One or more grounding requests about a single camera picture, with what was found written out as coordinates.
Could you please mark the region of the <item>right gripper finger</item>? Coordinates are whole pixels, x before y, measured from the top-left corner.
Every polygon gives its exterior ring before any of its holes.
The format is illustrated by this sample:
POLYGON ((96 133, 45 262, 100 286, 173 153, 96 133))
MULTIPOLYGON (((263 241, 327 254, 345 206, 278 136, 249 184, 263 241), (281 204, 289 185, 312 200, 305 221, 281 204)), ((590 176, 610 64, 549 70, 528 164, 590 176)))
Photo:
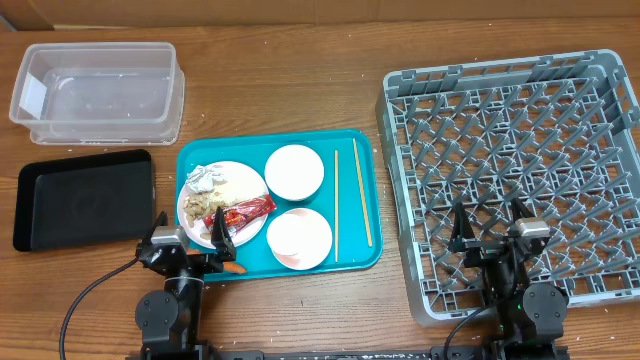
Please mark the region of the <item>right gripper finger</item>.
POLYGON ((512 198, 510 204, 513 224, 527 223, 535 220, 535 215, 525 206, 520 198, 512 198))
POLYGON ((467 241, 474 241, 475 234, 470 224, 469 217, 461 202, 458 202, 454 207, 454 222, 453 230, 451 233, 450 245, 462 245, 467 241))

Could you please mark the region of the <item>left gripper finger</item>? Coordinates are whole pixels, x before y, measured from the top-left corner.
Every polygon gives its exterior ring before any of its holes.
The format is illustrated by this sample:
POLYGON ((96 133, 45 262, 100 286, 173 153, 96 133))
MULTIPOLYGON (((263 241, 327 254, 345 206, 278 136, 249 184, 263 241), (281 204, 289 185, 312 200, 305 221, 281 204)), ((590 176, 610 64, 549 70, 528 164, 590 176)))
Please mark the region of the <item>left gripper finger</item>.
POLYGON ((168 215, 165 211, 161 211, 156 220, 154 221, 151 228, 147 231, 147 233, 142 237, 142 244, 150 244, 151 239, 154 235, 154 232, 158 227, 166 226, 168 224, 168 215))
POLYGON ((215 247, 220 261, 233 262, 236 260, 236 248, 231 240, 222 207, 218 207, 212 217, 211 243, 215 247))

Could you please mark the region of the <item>red snack wrapper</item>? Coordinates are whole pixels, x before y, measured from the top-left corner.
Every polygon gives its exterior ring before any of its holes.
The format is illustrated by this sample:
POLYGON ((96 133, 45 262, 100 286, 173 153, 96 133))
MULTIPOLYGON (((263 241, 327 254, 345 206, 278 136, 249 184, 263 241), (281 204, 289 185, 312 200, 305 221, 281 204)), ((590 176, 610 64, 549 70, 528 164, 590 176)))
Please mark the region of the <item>red snack wrapper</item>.
POLYGON ((276 204, 271 196, 263 195, 241 201, 230 207, 219 207, 213 214, 205 216, 203 222, 209 231, 213 231, 217 216, 222 214, 226 229, 233 237, 253 220, 268 215, 276 209, 276 204))

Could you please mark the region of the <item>white plate with food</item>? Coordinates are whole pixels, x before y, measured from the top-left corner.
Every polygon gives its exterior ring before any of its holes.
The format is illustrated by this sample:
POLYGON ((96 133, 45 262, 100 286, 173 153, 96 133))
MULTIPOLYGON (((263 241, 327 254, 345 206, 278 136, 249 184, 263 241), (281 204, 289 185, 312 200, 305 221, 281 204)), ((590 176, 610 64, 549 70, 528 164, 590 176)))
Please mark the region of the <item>white plate with food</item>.
POLYGON ((213 214, 218 206, 227 207, 267 194, 263 178, 248 165, 234 161, 197 165, 187 175, 177 196, 176 218, 195 244, 214 249, 203 213, 213 214))

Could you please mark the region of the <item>white tissue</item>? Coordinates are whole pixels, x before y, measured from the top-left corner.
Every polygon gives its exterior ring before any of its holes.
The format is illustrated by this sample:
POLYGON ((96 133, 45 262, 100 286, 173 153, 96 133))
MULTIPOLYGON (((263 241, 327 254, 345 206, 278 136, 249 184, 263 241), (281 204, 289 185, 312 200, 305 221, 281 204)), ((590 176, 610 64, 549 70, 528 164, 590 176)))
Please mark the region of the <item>white tissue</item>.
POLYGON ((218 185, 226 182, 227 177, 223 172, 223 168, 219 165, 211 164, 207 166, 198 165, 187 175, 185 185, 193 193, 205 193, 215 190, 218 185))

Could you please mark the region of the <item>pink rimmed bowl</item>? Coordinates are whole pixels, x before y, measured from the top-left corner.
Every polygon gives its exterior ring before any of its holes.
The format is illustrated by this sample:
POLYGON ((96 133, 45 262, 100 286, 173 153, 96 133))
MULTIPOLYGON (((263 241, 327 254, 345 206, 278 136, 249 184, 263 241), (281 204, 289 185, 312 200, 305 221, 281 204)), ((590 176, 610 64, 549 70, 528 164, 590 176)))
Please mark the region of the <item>pink rimmed bowl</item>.
POLYGON ((282 265, 303 271, 320 265, 327 258, 333 244, 333 233, 320 213, 308 208, 295 208, 270 223, 266 239, 282 265))

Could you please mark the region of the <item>wooden chopstick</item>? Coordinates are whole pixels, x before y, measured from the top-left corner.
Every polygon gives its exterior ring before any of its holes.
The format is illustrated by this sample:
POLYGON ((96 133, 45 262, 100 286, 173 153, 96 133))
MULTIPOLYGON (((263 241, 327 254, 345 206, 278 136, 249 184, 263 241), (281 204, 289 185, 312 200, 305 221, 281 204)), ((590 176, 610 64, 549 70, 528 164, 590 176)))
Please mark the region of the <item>wooden chopstick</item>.
POLYGON ((367 237, 367 244, 368 244, 368 247, 371 248, 373 246, 373 240, 372 240, 371 229, 370 229, 367 201, 366 201, 366 196, 364 191, 364 182, 363 182, 362 170, 360 165, 359 151, 358 151, 358 146, 355 138, 352 139, 352 145, 353 145, 353 151, 354 151, 354 161, 355 161, 355 168, 356 168, 357 179, 358 179, 358 186, 359 186, 359 193, 360 193, 360 199, 361 199, 361 207, 363 211, 363 219, 364 219, 364 226, 365 226, 365 232, 367 237))
POLYGON ((334 260, 339 261, 339 151, 334 150, 334 260))

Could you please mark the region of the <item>white bowl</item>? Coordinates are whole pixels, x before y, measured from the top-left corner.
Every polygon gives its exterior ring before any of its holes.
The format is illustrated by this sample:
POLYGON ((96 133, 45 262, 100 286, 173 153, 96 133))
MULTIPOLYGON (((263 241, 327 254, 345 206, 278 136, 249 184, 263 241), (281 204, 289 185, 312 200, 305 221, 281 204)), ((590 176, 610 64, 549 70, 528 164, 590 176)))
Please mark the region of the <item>white bowl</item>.
POLYGON ((267 159, 264 179, 268 188, 288 201, 302 201, 311 197, 324 180, 324 164, 311 148, 285 145, 267 159))

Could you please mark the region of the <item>white paper cup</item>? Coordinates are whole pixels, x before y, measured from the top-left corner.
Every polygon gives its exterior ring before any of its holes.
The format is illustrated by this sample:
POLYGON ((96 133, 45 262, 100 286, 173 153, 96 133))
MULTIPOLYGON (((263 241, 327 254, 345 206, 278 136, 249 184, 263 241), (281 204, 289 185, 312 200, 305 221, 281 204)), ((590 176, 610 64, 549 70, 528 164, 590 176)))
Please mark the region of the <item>white paper cup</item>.
POLYGON ((267 242, 271 250, 283 256, 297 256, 309 245, 307 218, 298 213, 284 213, 275 218, 267 229, 267 242))

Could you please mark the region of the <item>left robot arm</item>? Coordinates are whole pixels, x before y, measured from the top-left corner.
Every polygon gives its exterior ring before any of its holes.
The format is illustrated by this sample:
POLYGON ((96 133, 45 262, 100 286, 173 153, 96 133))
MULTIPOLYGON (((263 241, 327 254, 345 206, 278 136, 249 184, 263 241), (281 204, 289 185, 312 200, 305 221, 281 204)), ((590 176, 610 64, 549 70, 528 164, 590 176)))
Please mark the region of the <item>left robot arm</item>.
POLYGON ((144 268, 164 277, 164 288, 138 302, 135 320, 142 331, 142 359, 218 359, 207 340, 198 338, 204 277, 221 273, 236 260, 236 249, 218 209, 212 225, 213 253, 190 254, 190 239, 180 226, 170 226, 161 213, 136 247, 144 268))

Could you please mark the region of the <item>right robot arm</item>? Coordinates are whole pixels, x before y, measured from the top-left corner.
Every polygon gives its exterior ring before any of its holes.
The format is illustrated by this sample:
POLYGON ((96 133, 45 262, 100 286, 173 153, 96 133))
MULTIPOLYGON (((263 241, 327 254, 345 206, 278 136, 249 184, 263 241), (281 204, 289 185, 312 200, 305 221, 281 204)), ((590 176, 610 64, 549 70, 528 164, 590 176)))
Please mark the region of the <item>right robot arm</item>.
POLYGON ((564 334, 569 296, 548 283, 533 283, 525 263, 542 254, 551 239, 550 227, 519 198, 511 200, 513 224, 499 241, 475 236, 464 206, 454 206, 454 226, 448 250, 465 255, 463 265, 481 270, 485 305, 461 320, 441 350, 444 359, 567 359, 568 350, 555 341, 564 334), (455 335, 481 313, 494 310, 501 333, 480 346, 453 347, 455 335))

